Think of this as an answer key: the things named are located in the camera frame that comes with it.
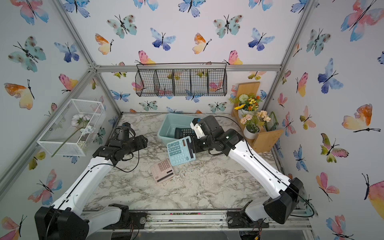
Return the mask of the black calculator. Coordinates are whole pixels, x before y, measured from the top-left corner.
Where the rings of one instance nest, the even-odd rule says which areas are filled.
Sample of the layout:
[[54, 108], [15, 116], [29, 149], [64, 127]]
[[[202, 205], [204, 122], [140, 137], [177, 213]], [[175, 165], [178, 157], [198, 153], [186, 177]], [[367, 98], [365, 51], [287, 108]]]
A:
[[190, 137], [192, 140], [197, 140], [197, 135], [193, 129], [190, 128], [175, 128], [175, 139], [182, 139]]

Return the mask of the teal calculator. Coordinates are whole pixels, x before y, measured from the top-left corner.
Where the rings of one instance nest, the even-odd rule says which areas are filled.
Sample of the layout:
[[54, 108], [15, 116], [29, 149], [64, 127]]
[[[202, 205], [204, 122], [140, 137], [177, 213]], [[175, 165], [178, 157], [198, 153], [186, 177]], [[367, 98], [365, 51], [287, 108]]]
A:
[[177, 139], [176, 141], [168, 143], [166, 146], [169, 160], [173, 167], [196, 160], [194, 143], [190, 136]]

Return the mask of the pink calculator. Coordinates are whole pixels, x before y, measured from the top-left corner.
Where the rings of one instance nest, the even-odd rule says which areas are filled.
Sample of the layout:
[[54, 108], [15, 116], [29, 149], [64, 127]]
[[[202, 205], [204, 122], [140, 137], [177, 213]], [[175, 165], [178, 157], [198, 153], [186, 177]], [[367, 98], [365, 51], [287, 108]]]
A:
[[175, 176], [175, 172], [169, 159], [153, 164], [150, 171], [156, 184], [163, 183]]

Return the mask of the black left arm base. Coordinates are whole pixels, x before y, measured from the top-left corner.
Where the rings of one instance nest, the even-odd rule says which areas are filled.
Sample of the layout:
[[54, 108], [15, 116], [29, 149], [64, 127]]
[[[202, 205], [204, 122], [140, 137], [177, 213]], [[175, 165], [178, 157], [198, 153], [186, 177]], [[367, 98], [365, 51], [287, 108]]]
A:
[[119, 221], [115, 224], [108, 225], [104, 230], [143, 230], [147, 222], [147, 212], [137, 212], [129, 209], [129, 206], [120, 204], [110, 204], [109, 207], [121, 210]]

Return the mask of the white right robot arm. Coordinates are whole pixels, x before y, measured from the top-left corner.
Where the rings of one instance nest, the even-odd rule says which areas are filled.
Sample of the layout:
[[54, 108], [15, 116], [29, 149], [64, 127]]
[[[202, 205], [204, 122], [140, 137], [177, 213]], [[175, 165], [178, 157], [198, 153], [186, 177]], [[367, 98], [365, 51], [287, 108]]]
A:
[[214, 116], [195, 118], [190, 124], [197, 135], [197, 145], [204, 151], [216, 150], [247, 170], [266, 190], [264, 202], [252, 202], [244, 209], [252, 221], [271, 218], [283, 225], [303, 198], [304, 184], [290, 179], [257, 154], [236, 130], [224, 131]]

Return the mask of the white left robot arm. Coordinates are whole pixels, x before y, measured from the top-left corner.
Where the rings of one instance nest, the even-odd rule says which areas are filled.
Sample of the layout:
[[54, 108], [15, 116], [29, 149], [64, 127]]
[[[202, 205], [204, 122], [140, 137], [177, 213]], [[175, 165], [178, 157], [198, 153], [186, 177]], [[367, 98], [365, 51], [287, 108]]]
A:
[[133, 226], [129, 207], [112, 204], [101, 211], [84, 216], [83, 210], [104, 177], [126, 155], [138, 153], [148, 146], [148, 139], [129, 126], [115, 128], [106, 145], [99, 147], [89, 164], [69, 189], [50, 207], [41, 207], [35, 214], [40, 240], [85, 240], [108, 226]]

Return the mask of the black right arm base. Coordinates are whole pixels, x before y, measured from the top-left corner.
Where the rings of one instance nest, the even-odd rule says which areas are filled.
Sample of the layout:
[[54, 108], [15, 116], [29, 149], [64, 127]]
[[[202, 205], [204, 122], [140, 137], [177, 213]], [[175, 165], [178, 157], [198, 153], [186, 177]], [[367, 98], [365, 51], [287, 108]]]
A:
[[263, 203], [249, 201], [244, 207], [237, 210], [229, 210], [226, 213], [226, 222], [229, 229], [267, 229], [269, 216], [264, 211]]

